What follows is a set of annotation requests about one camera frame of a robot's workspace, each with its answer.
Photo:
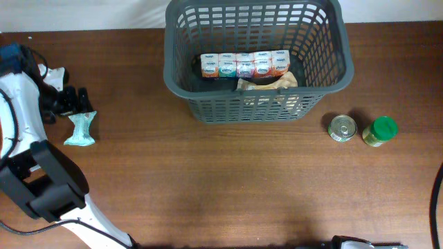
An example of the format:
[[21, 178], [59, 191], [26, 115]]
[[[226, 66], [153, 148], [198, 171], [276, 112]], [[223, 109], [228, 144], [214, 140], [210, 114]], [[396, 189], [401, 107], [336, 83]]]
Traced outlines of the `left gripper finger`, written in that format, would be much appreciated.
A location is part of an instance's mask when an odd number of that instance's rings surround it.
[[69, 116], [78, 112], [78, 97], [75, 87], [68, 86], [63, 90], [62, 107], [62, 116]]
[[89, 100], [88, 92], [86, 88], [78, 89], [78, 111], [80, 113], [93, 112], [93, 107]]

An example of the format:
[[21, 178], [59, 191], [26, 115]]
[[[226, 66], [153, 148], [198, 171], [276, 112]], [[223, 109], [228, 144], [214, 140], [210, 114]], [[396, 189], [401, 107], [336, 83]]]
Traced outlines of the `teal snack wrapper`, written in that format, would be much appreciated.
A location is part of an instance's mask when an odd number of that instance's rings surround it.
[[64, 141], [64, 145], [87, 147], [96, 141], [92, 138], [89, 128], [97, 112], [78, 113], [69, 116], [69, 120], [74, 124], [73, 134]]

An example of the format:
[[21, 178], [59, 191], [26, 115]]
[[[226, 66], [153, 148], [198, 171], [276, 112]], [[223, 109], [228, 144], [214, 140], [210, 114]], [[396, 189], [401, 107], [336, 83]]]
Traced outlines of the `white tissue pack strip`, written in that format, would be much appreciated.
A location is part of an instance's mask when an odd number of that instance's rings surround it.
[[288, 50], [252, 53], [206, 53], [199, 56], [206, 78], [267, 78], [284, 75], [291, 64]]

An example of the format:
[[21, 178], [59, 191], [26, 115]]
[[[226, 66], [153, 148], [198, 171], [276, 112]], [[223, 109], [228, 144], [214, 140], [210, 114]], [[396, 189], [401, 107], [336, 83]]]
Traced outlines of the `tan paper bag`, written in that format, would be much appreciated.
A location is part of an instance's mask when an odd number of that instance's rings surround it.
[[[288, 89], [290, 87], [298, 87], [297, 79], [294, 77], [292, 72], [286, 72], [283, 74], [278, 80], [276, 80], [273, 83], [266, 84], [266, 85], [257, 85], [255, 83], [239, 79], [237, 82], [237, 89], [236, 90], [243, 90], [243, 91], [252, 91], [252, 90], [275, 90], [275, 89]], [[295, 97], [288, 97], [286, 100], [286, 108], [288, 110], [292, 110], [297, 103], [298, 96], [295, 95]], [[270, 99], [268, 97], [260, 97], [257, 101], [257, 104], [265, 104], [266, 102], [269, 102]], [[274, 102], [277, 102], [278, 104], [283, 104], [284, 97], [280, 96], [273, 100]], [[245, 100], [246, 105], [255, 105], [255, 100], [252, 98], [248, 98]]]

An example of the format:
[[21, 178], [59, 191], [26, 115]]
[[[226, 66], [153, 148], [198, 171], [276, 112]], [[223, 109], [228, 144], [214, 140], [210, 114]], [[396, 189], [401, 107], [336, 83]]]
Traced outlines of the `grey plastic basket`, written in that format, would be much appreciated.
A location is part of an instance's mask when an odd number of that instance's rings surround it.
[[[205, 53], [287, 50], [297, 86], [243, 91], [235, 79], [201, 74]], [[206, 123], [273, 122], [303, 117], [354, 76], [336, 0], [184, 0], [165, 11], [163, 79]]]

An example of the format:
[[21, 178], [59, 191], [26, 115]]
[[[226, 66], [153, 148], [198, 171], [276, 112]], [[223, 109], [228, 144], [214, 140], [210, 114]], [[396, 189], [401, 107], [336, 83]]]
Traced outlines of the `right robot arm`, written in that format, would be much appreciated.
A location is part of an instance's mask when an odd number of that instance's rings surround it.
[[296, 249], [409, 249], [409, 247], [401, 243], [372, 243], [365, 239], [336, 235], [331, 241], [296, 246]]

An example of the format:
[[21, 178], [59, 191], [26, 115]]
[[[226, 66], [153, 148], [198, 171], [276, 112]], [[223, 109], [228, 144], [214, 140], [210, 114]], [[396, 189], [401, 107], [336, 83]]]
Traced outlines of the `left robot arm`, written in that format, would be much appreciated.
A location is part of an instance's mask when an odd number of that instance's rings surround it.
[[95, 205], [82, 170], [48, 141], [45, 124], [67, 116], [74, 134], [95, 141], [95, 116], [85, 88], [67, 86], [65, 68], [38, 64], [37, 51], [12, 43], [1, 47], [1, 191], [32, 219], [65, 227], [90, 248], [137, 248]]

